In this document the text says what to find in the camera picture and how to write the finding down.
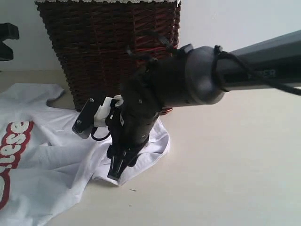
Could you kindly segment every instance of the white t-shirt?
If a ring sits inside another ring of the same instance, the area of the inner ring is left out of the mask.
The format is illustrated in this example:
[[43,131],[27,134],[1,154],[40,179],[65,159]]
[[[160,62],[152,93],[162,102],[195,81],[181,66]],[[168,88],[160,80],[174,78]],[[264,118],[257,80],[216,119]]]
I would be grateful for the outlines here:
[[0,226],[45,225],[80,201],[91,177],[122,185],[169,150],[158,120],[136,166],[119,182],[108,179],[111,138],[96,142],[74,134],[78,113],[46,105],[62,93],[57,85],[16,83],[0,94]]

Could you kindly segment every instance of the brown wicker basket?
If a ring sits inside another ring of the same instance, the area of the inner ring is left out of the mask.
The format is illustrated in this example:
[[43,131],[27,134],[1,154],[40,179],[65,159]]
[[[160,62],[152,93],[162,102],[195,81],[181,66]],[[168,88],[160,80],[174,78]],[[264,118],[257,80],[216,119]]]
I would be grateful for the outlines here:
[[138,36],[139,32],[155,30],[175,47],[178,45],[177,2],[124,4],[80,0],[36,4],[77,111],[92,91],[103,90],[111,97],[120,93],[120,83],[141,64],[125,52],[130,41],[135,52],[153,50],[156,58],[168,56],[155,38]]

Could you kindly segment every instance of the red logo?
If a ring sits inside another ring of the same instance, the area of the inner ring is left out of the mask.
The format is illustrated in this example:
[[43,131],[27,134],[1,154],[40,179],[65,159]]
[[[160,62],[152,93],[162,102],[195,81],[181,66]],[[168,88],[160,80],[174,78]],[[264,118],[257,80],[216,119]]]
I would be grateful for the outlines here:
[[12,122],[6,128],[0,146],[0,209],[9,198],[10,178],[9,172],[15,169],[21,159],[21,154],[30,141],[30,132],[33,128],[32,121]]

